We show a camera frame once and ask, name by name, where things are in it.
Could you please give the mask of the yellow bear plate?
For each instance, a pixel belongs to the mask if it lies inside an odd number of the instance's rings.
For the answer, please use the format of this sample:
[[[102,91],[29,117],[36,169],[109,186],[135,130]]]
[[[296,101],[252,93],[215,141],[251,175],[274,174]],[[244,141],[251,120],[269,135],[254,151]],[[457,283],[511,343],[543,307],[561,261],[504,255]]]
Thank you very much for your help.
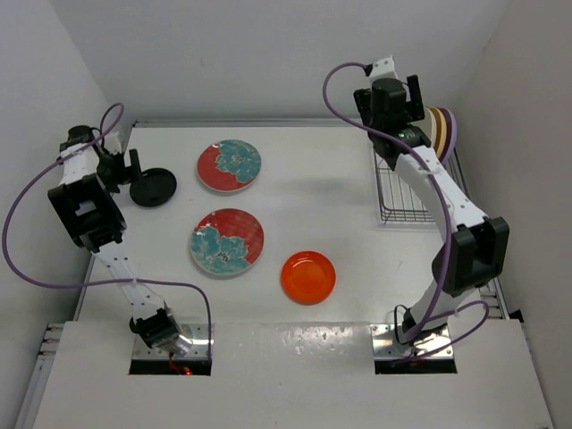
[[[450,148],[452,134],[452,120],[448,109],[433,108],[435,118],[435,143],[434,149],[439,160],[443,163]]]

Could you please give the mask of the red floral plate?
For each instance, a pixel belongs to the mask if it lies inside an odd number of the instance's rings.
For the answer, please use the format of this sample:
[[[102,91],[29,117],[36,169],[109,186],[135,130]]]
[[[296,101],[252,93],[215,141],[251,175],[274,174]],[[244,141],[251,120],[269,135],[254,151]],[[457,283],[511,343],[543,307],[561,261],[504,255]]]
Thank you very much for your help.
[[[238,208],[206,215],[189,239],[193,262],[206,273],[232,277],[246,272],[260,258],[265,232],[256,217]]]
[[[250,143],[225,139],[209,145],[198,157],[197,176],[209,189],[222,193],[249,187],[262,169],[262,156]]]

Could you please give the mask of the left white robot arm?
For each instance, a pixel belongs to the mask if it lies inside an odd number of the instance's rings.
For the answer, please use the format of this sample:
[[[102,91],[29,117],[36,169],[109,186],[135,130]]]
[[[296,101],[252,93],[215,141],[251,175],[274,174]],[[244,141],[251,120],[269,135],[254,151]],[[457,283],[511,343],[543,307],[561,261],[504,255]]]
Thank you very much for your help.
[[[137,150],[123,153],[95,142],[94,128],[69,129],[59,148],[63,177],[48,198],[73,242],[109,270],[130,304],[130,329],[151,349],[182,356],[191,343],[166,301],[139,280],[124,242],[126,222],[113,196],[129,185],[130,198],[144,208],[168,202],[177,188],[164,168],[142,170]]]

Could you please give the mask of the black plate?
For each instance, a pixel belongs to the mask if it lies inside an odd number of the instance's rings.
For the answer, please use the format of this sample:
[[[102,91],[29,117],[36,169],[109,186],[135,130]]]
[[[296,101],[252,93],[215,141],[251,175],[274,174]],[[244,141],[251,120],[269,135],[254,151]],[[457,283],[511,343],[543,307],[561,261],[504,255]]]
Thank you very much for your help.
[[[130,198],[145,208],[157,207],[171,199],[177,189],[174,174],[164,168],[141,172],[130,185]]]

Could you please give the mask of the orange plate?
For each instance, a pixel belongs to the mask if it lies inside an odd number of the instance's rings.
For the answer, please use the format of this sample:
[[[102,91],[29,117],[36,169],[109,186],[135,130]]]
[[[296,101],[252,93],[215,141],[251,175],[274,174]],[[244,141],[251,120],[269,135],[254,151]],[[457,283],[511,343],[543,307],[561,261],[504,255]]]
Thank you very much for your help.
[[[312,306],[328,299],[336,280],[333,263],[319,252],[297,252],[282,266],[282,289],[290,300],[300,305]]]

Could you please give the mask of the cream white plate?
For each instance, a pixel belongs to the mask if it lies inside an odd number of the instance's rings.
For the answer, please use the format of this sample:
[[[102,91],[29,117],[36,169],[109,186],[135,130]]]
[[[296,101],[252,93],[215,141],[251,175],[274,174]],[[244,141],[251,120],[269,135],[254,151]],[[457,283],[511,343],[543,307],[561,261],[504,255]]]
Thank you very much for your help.
[[[430,139],[433,147],[441,139],[441,119],[438,114],[435,114],[432,107],[425,107],[425,125],[424,133]]]

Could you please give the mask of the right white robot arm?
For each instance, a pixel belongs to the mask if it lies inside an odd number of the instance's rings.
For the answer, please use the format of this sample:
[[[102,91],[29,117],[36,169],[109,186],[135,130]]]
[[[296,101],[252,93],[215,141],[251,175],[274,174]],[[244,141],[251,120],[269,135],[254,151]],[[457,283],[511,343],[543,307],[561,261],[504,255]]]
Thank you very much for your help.
[[[373,78],[354,99],[375,153],[416,193],[443,240],[432,261],[432,283],[404,314],[400,338],[411,342],[446,324],[474,289],[501,273],[509,225],[468,198],[415,125],[425,117],[417,76]]]

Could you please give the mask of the purple plate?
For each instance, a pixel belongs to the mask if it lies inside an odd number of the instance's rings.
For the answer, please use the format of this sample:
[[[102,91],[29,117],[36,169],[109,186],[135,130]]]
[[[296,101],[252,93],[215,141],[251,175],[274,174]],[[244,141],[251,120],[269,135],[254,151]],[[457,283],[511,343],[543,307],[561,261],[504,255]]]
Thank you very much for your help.
[[[453,155],[454,149],[456,147],[458,140],[458,125],[455,115],[450,109],[441,107],[440,111],[443,114],[447,127],[447,137],[445,139],[446,145],[441,158],[442,163],[445,164]]]

